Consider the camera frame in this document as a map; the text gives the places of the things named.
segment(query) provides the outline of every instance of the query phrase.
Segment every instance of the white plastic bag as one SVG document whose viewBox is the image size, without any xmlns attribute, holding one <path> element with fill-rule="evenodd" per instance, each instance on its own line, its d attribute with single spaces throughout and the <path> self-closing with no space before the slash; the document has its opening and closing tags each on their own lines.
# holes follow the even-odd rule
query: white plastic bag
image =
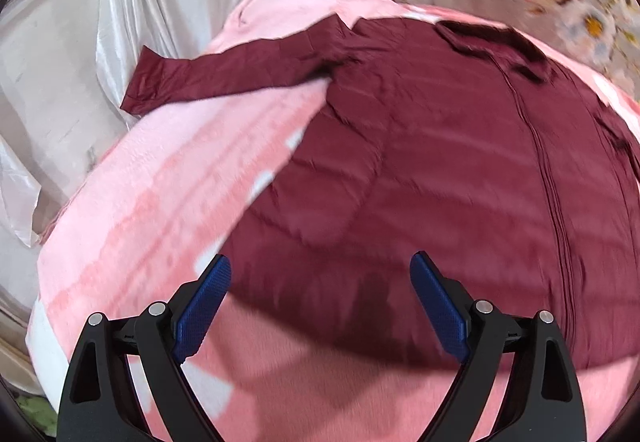
<svg viewBox="0 0 640 442">
<path fill-rule="evenodd" d="M 27 247 L 38 241 L 31 227 L 39 194 L 40 184 L 0 136 L 0 224 Z"/>
</svg>

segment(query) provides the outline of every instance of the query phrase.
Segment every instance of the shirt sleeve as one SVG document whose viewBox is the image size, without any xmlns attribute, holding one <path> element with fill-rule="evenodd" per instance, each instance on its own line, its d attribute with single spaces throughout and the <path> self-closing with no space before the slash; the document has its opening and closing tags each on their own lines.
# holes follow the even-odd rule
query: shirt sleeve
<svg viewBox="0 0 640 442">
<path fill-rule="evenodd" d="M 374 40 L 355 35 L 337 14 L 297 34 L 193 60 L 163 58 L 144 47 L 120 107 L 145 115 L 168 102 L 293 86 L 370 48 L 376 48 Z"/>
</svg>

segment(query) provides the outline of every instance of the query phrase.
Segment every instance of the green fabric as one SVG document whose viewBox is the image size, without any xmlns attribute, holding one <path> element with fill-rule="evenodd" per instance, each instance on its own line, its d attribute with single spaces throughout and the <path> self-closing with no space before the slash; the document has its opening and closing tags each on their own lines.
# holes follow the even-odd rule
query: green fabric
<svg viewBox="0 0 640 442">
<path fill-rule="evenodd" d="M 49 401 L 42 397 L 26 397 L 23 395 L 19 395 L 15 401 L 36 428 L 47 436 L 56 436 L 58 415 Z"/>
</svg>

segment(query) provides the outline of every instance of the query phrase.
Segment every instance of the maroon shirt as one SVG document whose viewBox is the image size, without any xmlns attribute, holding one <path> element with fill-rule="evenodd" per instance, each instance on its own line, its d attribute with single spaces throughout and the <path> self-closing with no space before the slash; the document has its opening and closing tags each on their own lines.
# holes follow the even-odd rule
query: maroon shirt
<svg viewBox="0 0 640 442">
<path fill-rule="evenodd" d="M 232 291 L 359 353 L 443 353 L 408 262 L 506 313 L 549 309 L 578 368 L 640 351 L 639 146 L 574 74 L 512 29 L 337 16 L 196 60 L 144 49 L 144 114 L 329 73 L 326 105 L 222 248 Z"/>
</svg>

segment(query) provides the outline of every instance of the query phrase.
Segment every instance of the metal screw head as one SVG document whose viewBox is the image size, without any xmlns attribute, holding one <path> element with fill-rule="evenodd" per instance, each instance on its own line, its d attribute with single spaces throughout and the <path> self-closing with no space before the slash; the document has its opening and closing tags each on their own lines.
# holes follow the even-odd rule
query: metal screw head
<svg viewBox="0 0 640 442">
<path fill-rule="evenodd" d="M 166 310 L 166 305 L 164 303 L 160 303 L 159 301 L 157 303 L 153 303 L 149 307 L 149 313 L 152 316 L 159 316 L 160 314 L 164 313 L 165 310 Z"/>
<path fill-rule="evenodd" d="M 543 310 L 538 315 L 540 316 L 540 320 L 543 323 L 549 324 L 554 322 L 554 315 L 551 312 L 549 312 L 549 310 Z"/>
<path fill-rule="evenodd" d="M 99 312 L 96 312 L 95 314 L 91 314 L 89 316 L 88 323 L 92 327 L 99 325 L 101 322 L 102 322 L 102 314 L 100 314 Z"/>
<path fill-rule="evenodd" d="M 488 301 L 481 299 L 480 301 L 478 301 L 478 303 L 476 303 L 476 310 L 483 314 L 490 314 L 494 311 L 494 306 Z"/>
</svg>

